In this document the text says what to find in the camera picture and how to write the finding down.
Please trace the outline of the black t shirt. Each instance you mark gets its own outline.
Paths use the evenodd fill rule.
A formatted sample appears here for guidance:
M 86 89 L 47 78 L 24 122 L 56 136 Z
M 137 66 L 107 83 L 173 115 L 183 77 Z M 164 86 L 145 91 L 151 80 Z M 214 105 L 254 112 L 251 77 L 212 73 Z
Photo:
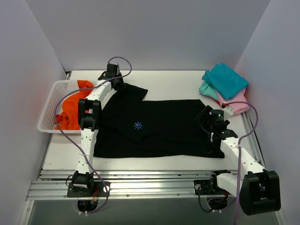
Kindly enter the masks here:
M 110 97 L 103 109 L 94 157 L 225 157 L 219 150 L 209 151 L 209 135 L 195 120 L 205 108 L 201 100 L 146 101 L 147 92 L 127 84 Z

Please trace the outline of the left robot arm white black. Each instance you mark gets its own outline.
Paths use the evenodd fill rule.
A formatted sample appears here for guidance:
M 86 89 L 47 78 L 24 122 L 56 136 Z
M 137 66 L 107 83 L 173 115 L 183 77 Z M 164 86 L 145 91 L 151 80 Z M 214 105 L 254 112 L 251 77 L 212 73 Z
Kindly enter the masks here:
M 72 177 L 72 185 L 83 196 L 94 193 L 94 171 L 92 169 L 94 146 L 102 123 L 102 101 L 112 90 L 121 90 L 126 85 L 117 63 L 108 63 L 106 71 L 98 78 L 92 92 L 78 102 L 78 124 L 81 129 L 81 150 L 78 166 Z

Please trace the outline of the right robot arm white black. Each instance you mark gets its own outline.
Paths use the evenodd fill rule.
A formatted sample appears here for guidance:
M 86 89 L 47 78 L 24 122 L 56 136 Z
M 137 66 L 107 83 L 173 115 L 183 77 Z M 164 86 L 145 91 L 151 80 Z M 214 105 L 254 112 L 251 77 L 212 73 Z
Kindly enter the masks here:
M 224 111 L 206 106 L 199 115 L 200 126 L 209 135 L 209 151 L 224 153 L 237 166 L 237 175 L 229 170 L 213 171 L 207 185 L 194 182 L 195 194 L 231 194 L 242 211 L 250 216 L 281 209 L 280 181 L 242 146 L 237 134 L 228 129 Z

